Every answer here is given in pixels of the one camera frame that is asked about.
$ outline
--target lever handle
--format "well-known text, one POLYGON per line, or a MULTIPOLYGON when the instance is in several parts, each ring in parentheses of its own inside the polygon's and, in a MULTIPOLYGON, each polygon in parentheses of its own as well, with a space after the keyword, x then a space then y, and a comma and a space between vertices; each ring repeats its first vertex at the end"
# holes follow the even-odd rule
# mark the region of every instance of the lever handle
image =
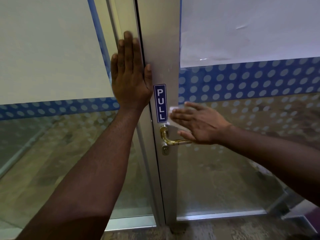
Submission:
POLYGON ((160 134, 161 134, 161 138, 162 140, 171 146, 176 146, 176 145, 184 145, 184 144, 191 144, 192 141, 189 141, 187 139, 180 139, 180 140, 170 140, 168 137, 168 127, 164 124, 160 127, 160 134))

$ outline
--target forearm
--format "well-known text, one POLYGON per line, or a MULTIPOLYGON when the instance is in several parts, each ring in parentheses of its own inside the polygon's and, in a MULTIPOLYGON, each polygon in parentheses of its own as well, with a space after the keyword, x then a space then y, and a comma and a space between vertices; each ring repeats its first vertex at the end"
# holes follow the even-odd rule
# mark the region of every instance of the forearm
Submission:
MULTIPOLYGON (((114 121, 64 177, 24 232, 33 227, 50 230, 52 226, 69 222, 77 222, 75 225, 79 227, 81 219, 92 219, 90 222, 96 225, 96 230, 103 232, 126 177, 132 137, 140 114, 137 110, 119 110, 114 121)), ((86 226, 82 228, 92 227, 90 222, 84 221, 86 226)))
POLYGON ((320 205, 320 152, 282 138, 229 126, 220 144, 266 167, 306 199, 320 205))

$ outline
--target hand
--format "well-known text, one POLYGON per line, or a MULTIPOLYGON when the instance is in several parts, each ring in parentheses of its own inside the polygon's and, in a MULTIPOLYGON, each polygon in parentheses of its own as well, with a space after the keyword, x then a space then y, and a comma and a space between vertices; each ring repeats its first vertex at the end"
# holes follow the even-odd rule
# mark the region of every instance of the hand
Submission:
POLYGON ((197 144, 219 144, 224 129, 232 124, 212 108, 191 102, 185 102, 184 104, 186 107, 192 107, 195 110, 188 108, 174 109, 170 118, 179 125, 188 128, 191 133, 180 130, 178 134, 197 144))
POLYGON ((132 39, 129 31, 124 33, 124 40, 119 40, 118 54, 111 58, 111 77, 120 108, 141 112, 152 96, 152 72, 150 64, 143 72, 139 40, 132 39))

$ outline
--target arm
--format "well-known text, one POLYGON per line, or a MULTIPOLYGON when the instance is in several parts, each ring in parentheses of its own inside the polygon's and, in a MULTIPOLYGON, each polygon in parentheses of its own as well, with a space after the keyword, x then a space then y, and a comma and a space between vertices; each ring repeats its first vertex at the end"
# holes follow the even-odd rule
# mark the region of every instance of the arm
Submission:
POLYGON ((191 133, 182 137, 198 144, 220 144, 261 164, 290 188, 320 206, 320 151, 281 138, 264 136, 233 126, 216 110, 186 102, 191 109, 170 115, 191 133))
POLYGON ((17 237, 100 239, 122 189, 135 127, 152 96, 150 65, 130 32, 111 60, 112 88, 120 109, 110 126, 64 177, 48 201, 17 237))

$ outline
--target pull sign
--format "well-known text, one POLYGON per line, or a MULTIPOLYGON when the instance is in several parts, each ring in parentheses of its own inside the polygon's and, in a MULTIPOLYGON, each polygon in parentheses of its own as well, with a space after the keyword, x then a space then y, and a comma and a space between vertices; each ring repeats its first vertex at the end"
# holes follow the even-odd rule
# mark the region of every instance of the pull sign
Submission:
POLYGON ((167 96, 166 96, 166 85, 154 85, 154 99, 155 106, 157 108, 157 119, 158 123, 167 122, 167 96))

